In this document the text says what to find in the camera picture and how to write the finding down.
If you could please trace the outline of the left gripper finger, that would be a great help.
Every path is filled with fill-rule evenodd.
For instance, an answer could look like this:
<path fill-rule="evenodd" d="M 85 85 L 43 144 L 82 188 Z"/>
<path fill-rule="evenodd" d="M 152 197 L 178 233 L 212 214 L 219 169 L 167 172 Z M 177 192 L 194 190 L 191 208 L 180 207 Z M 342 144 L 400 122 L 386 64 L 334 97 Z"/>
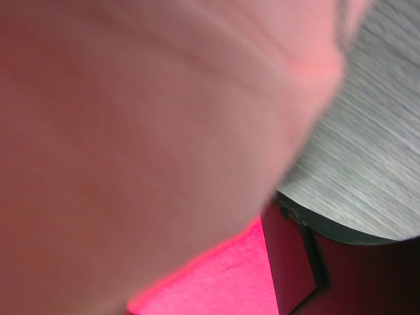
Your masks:
<path fill-rule="evenodd" d="M 261 222 L 280 314 L 419 313 L 419 238 L 366 234 L 282 193 Z"/>

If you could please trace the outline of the magenta t shirt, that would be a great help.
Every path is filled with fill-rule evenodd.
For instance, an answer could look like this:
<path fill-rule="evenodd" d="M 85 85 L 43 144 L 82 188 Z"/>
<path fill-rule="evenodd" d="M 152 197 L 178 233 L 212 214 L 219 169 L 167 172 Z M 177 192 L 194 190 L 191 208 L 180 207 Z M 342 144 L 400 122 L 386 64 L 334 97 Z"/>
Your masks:
<path fill-rule="evenodd" d="M 133 314 L 277 314 L 260 220 L 128 305 Z"/>

